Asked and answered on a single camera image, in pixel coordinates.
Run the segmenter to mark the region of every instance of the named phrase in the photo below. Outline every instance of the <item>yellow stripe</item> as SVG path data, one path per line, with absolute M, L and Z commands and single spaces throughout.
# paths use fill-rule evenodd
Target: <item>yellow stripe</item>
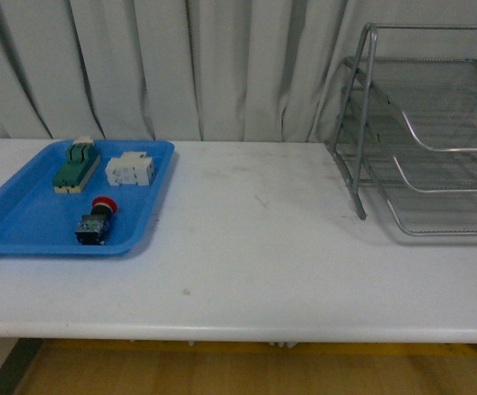
M 292 348 L 265 342 L 188 342 L 51 339 L 49 348 L 113 351 L 222 352 L 248 354 L 330 354 L 382 356 L 477 356 L 477 344 L 435 343 L 298 343 Z

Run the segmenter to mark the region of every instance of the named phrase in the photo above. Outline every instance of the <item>white relay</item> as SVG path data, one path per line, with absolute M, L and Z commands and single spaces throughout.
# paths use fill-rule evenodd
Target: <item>white relay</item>
M 124 152 L 119 158 L 112 158 L 105 168 L 110 185 L 149 185 L 155 176 L 153 158 L 145 152 Z

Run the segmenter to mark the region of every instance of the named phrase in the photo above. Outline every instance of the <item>desk organizer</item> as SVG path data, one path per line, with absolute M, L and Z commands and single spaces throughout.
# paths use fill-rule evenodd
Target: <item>desk organizer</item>
M 350 75 L 327 146 L 358 215 L 366 218 L 359 186 L 372 184 L 408 235 L 477 235 L 477 59 L 376 58 L 380 29 L 477 26 L 364 27 L 344 61 Z
M 96 141 L 101 162 L 81 193 L 55 193 L 52 178 L 65 162 L 72 141 L 55 142 L 13 175 L 0 188 L 0 254 L 116 255 L 126 253 L 143 236 L 160 185 L 174 152 L 170 142 Z M 144 151 L 155 161 L 151 185 L 112 187 L 105 166 L 125 151 Z M 118 204 L 105 245 L 81 245 L 74 231 L 105 195 Z

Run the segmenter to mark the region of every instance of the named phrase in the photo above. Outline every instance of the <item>white table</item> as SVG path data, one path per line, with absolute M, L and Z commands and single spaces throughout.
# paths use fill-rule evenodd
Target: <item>white table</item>
M 0 185 L 49 143 L 0 140 Z M 0 337 L 477 342 L 477 239 L 403 235 L 375 191 L 360 221 L 322 144 L 175 146 L 128 254 L 0 257 Z

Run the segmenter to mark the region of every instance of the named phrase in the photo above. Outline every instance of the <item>blue tray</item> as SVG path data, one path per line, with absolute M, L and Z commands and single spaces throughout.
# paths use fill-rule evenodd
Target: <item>blue tray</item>
M 174 152 L 170 142 L 97 141 L 101 163 L 82 193 L 55 193 L 52 178 L 65 162 L 72 141 L 55 142 L 0 188 L 0 254 L 116 255 L 127 252 L 143 236 Z M 105 166 L 125 151 L 144 151 L 155 162 L 151 185 L 111 187 Z M 109 196 L 118 213 L 105 245 L 81 245 L 74 231 L 92 199 Z

